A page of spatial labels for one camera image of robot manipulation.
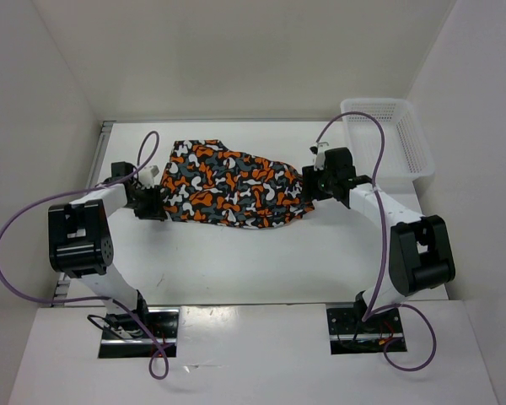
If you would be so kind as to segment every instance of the white wall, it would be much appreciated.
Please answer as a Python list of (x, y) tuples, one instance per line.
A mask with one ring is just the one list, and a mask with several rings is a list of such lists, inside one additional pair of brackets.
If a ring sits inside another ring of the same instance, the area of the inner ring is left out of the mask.
[(328, 117), (402, 97), (453, 0), (34, 0), (99, 118)]
[[(0, 0), (0, 226), (39, 197), (86, 182), (98, 123), (32, 2)], [(21, 219), (1, 250), (10, 281), (51, 296), (46, 208)], [(6, 403), (35, 307), (0, 284), (0, 404)]]
[(506, 404), (506, 0), (459, 0), (408, 99), (437, 166), (418, 188), (449, 226), (457, 275), (500, 403)]

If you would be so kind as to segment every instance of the white table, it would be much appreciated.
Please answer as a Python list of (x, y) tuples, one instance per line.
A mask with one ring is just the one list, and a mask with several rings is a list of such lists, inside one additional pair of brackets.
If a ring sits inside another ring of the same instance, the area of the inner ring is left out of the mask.
[[(100, 331), (86, 315), (103, 308), (40, 309), (9, 403), (497, 403), (464, 305), (416, 305), (439, 341), (433, 363), (416, 373), (392, 369), (382, 354), (330, 355), (324, 305), (183, 307), (165, 381), (149, 376), (148, 359), (97, 359)], [(417, 365), (431, 337), (413, 312), (402, 310), (401, 321), (409, 351), (390, 356)]]
[[(173, 142), (219, 139), (229, 149), (281, 160), (301, 172), (313, 159), (309, 147), (325, 125), (311, 121), (155, 122), (115, 124), (96, 166), (110, 175), (115, 161), (137, 159), (144, 136), (161, 136), (153, 163), (163, 170)], [(342, 124), (325, 135), (344, 146)], [(153, 141), (146, 147), (149, 154)], [(419, 211), (411, 182), (385, 189)], [(115, 264), (150, 305), (239, 305), (352, 301), (374, 284), (380, 264), (380, 231), (335, 200), (279, 229), (230, 229), (209, 224), (141, 221), (121, 209), (110, 217)], [(68, 297), (91, 295), (73, 280)], [(443, 287), (414, 300), (447, 300)]]

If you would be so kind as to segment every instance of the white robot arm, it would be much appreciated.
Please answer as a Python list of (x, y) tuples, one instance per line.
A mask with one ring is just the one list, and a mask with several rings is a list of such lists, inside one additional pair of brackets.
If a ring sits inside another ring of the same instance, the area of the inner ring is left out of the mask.
[[(347, 148), (322, 150), (314, 147), (315, 164), (303, 168), (303, 194), (311, 200), (335, 198), (358, 211), (381, 228), (380, 208), (372, 181), (356, 176), (353, 157)], [(377, 192), (384, 206), (389, 236), (388, 260), (375, 310), (401, 303), (417, 291), (432, 289), (455, 277), (455, 265), (444, 221), (437, 215), (425, 217)], [(355, 307), (365, 312), (371, 306), (374, 288), (357, 295)]]
[[(126, 162), (111, 166), (116, 182), (134, 170)], [(95, 295), (120, 301), (141, 320), (148, 307), (139, 291), (130, 286), (113, 264), (114, 250), (107, 219), (119, 208), (132, 208), (140, 219), (161, 219), (161, 187), (154, 184), (157, 166), (139, 172), (137, 179), (90, 192), (69, 204), (54, 205), (48, 211), (49, 259), (52, 268), (77, 278)], [(131, 323), (131, 317), (112, 300), (105, 300), (108, 316), (118, 323)]]

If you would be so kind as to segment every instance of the camouflage cloth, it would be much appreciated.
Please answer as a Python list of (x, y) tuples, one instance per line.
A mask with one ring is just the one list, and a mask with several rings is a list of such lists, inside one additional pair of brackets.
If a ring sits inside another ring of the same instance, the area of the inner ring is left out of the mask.
[(291, 165), (228, 150), (220, 141), (177, 141), (161, 185), (173, 221), (275, 228), (314, 209)]

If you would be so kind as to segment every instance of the metal base plate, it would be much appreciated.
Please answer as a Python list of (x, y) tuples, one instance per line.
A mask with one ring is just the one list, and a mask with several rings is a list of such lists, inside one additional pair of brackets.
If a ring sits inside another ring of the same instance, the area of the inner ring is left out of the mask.
[[(174, 343), (165, 349), (167, 357), (176, 357), (178, 337), (179, 308), (150, 308), (147, 327), (160, 343)], [(152, 357), (156, 350), (149, 338), (119, 339), (111, 333), (103, 332), (100, 343), (100, 359), (127, 359)]]
[(405, 335), (399, 311), (389, 310), (366, 323), (357, 322), (353, 303), (329, 305), (326, 318), (332, 354), (378, 353), (391, 339), (397, 339), (388, 352), (406, 352)]

